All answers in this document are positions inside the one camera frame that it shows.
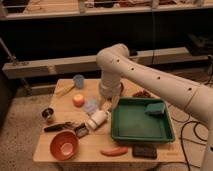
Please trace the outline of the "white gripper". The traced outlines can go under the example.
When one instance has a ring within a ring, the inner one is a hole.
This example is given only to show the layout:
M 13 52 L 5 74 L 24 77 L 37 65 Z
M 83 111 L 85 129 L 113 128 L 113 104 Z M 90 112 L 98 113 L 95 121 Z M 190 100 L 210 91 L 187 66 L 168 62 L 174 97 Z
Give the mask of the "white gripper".
M 102 82 L 99 83 L 99 100 L 98 106 L 102 108 L 107 100 L 111 100 L 111 109 L 114 109 L 120 99 L 122 84 L 119 83 L 115 87 L 105 86 Z

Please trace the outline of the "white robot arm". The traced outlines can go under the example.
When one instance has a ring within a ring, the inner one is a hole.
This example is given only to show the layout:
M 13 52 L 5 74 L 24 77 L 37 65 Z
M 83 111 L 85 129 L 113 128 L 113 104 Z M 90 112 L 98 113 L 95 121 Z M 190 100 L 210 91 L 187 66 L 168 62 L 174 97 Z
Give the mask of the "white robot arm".
M 99 83 L 100 105 L 104 104 L 104 99 L 115 99 L 120 95 L 122 77 L 145 88 L 208 128 L 200 171 L 213 169 L 213 88 L 135 63 L 129 59 L 129 50 L 124 44 L 102 49 L 96 56 L 96 62 L 102 71 Z

